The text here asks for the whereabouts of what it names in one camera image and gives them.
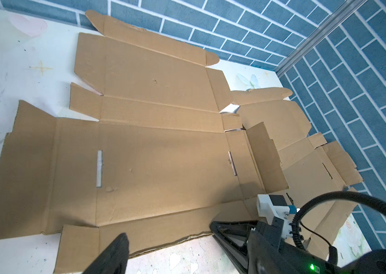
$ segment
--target blue tile wall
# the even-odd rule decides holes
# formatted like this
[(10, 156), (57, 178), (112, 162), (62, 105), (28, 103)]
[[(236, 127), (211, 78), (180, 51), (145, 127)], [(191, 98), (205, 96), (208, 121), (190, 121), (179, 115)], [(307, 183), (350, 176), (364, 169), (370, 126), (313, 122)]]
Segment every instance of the blue tile wall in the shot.
[(85, 17), (85, 11), (95, 10), (206, 48), (224, 60), (274, 70), (344, 1), (1, 0), (1, 3), (9, 11), (88, 29), (95, 28)]
[[(280, 80), (312, 123), (309, 134), (337, 140), (364, 179), (355, 188), (386, 201), (386, 0), (368, 0), (302, 60)], [(353, 215), (370, 247), (386, 248), (386, 218), (360, 205)]]

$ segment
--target flattened cardboard box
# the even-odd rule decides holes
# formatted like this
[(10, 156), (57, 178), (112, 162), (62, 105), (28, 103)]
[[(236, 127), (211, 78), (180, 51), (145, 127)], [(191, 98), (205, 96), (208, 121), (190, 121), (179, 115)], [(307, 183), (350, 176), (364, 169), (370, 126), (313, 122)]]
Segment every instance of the flattened cardboard box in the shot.
[[(258, 123), (245, 120), (246, 131), (224, 132), (242, 125), (239, 115), (219, 114), (234, 99), (223, 73), (205, 68), (218, 62), (215, 54), (87, 15), (105, 37), (80, 34), (75, 72), (103, 96), (72, 84), (70, 108), (100, 121), (54, 118), (20, 102), (0, 158), (0, 238), (65, 225), (55, 272), (82, 271), (121, 232), (130, 236), (134, 256), (209, 234), (212, 219), (255, 219), (253, 198), (246, 199), (287, 189), (289, 179), (294, 200), (303, 203), (308, 195), (300, 198), (297, 189), (305, 186), (297, 179), (309, 155), (322, 158), (320, 180), (326, 170), (338, 177), (330, 175), (322, 193), (344, 185), (325, 152), (314, 154), (319, 142), (304, 138), (310, 128), (302, 111), (281, 103), (289, 90), (265, 90), (257, 103), (273, 106), (278, 120), (284, 111), (293, 132), (280, 131), (267, 113), (254, 113)], [(251, 95), (240, 95), (252, 104)], [(242, 121), (249, 116), (242, 114)], [(291, 145), (302, 152), (284, 153)]]

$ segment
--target cardboard flap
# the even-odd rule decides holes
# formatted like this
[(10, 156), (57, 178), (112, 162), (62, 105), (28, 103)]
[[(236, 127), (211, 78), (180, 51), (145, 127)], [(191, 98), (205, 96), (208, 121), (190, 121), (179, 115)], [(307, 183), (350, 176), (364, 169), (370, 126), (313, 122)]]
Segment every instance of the cardboard flap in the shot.
[(248, 91), (233, 90), (233, 104), (248, 105), (253, 103), (281, 100), (292, 95), (292, 90), (286, 88), (265, 88), (253, 89)]
[(346, 185), (358, 184), (364, 181), (357, 171), (353, 159), (344, 151), (338, 141), (325, 144), (322, 148), (338, 170)]
[(100, 251), (99, 228), (64, 225), (54, 273), (84, 271)]
[(104, 33), (105, 18), (102, 14), (97, 11), (86, 11), (86, 17), (89, 19), (91, 24), (101, 33)]
[(255, 167), (255, 161), (250, 152), (246, 132), (239, 130), (226, 132), (225, 134), (243, 198), (247, 199), (257, 194), (265, 193), (264, 186)]
[(222, 114), (222, 122), (223, 122), (223, 129), (225, 131), (241, 129), (243, 127), (242, 119), (240, 118), (239, 114), (232, 114), (232, 113)]
[(106, 38), (79, 33), (74, 72), (101, 94), (105, 93)]
[(84, 89), (80, 85), (71, 83), (70, 110), (100, 119), (101, 109), (102, 96)]
[[(315, 232), (322, 235), (333, 244), (338, 235), (339, 229), (350, 216), (357, 203), (350, 201), (335, 201), (325, 217), (316, 227)], [(328, 255), (328, 244), (317, 235), (312, 234), (307, 250), (310, 254), (326, 259)]]
[(56, 118), (20, 100), (0, 157), (0, 239), (45, 231), (55, 128)]
[[(206, 51), (199, 47), (137, 28), (114, 19), (111, 16), (101, 15), (96, 11), (87, 11), (86, 17), (88, 17), (100, 33), (108, 38), (196, 63), (203, 67), (208, 65), (206, 61)], [(212, 54), (208, 54), (208, 56), (210, 64), (219, 62), (217, 55), (213, 56)]]
[(207, 63), (206, 63), (207, 66), (212, 66), (214, 64), (219, 63), (219, 61), (220, 61), (218, 55), (215, 54), (214, 52), (207, 51), (205, 53), (205, 57), (207, 59)]
[(154, 218), (110, 224), (100, 227), (100, 250), (105, 249), (115, 237), (125, 232), (130, 243), (130, 257), (135, 257), (210, 235), (209, 226), (212, 221), (248, 221), (251, 218), (243, 201), (235, 201)]
[(307, 137), (312, 144), (313, 148), (316, 149), (319, 146), (327, 144), (327, 141), (324, 138), (322, 133), (316, 133)]
[(221, 111), (231, 103), (231, 91), (223, 71), (207, 68), (207, 75), (214, 94), (214, 99)]
[(311, 128), (309, 120), (300, 107), (292, 101), (274, 100), (253, 103), (241, 106), (237, 113), (247, 129), (264, 122), (277, 150), (304, 139)]
[(274, 141), (269, 139), (264, 123), (247, 129), (246, 134), (266, 193), (287, 189), (288, 184), (280, 166), (280, 156)]

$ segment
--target cardboard tab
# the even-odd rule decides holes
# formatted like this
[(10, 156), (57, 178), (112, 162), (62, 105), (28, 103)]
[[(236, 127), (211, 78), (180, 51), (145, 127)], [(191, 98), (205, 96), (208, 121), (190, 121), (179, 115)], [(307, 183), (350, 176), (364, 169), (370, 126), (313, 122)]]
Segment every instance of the cardboard tab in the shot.
[(101, 15), (96, 11), (87, 11), (85, 14), (94, 27), (108, 38), (196, 63), (203, 67), (219, 62), (219, 57), (216, 54), (207, 54), (199, 47), (137, 28), (111, 16)]
[(327, 144), (327, 141), (325, 140), (324, 135), (322, 133), (315, 133), (307, 138), (309, 139), (314, 149)]
[(238, 114), (232, 114), (232, 113), (222, 114), (222, 122), (223, 122), (223, 129), (225, 131), (241, 129), (243, 127), (242, 119), (240, 119), (240, 115)]
[(207, 75), (216, 100), (218, 110), (221, 111), (231, 103), (231, 94), (228, 82), (222, 71), (207, 68)]
[(246, 134), (266, 193), (287, 189), (288, 184), (280, 167), (280, 156), (275, 148), (274, 141), (269, 139), (264, 123), (259, 123), (247, 129)]
[(244, 106), (253, 103), (281, 100), (291, 96), (292, 90), (286, 88), (265, 88), (248, 91), (233, 90), (231, 95), (233, 96), (233, 104)]
[(71, 83), (70, 110), (100, 119), (101, 109), (102, 96), (84, 89), (80, 85)]
[(322, 146), (325, 153), (332, 161), (336, 170), (343, 178), (346, 185), (358, 184), (364, 181), (356, 169), (356, 164), (350, 155), (344, 151), (338, 141), (334, 141)]
[(225, 134), (243, 198), (247, 199), (257, 194), (265, 193), (263, 183), (258, 176), (255, 161), (248, 146), (246, 132), (239, 130), (226, 132)]
[(56, 118), (20, 100), (0, 157), (0, 239), (42, 233)]
[(84, 271), (100, 251), (99, 228), (64, 225), (54, 273)]

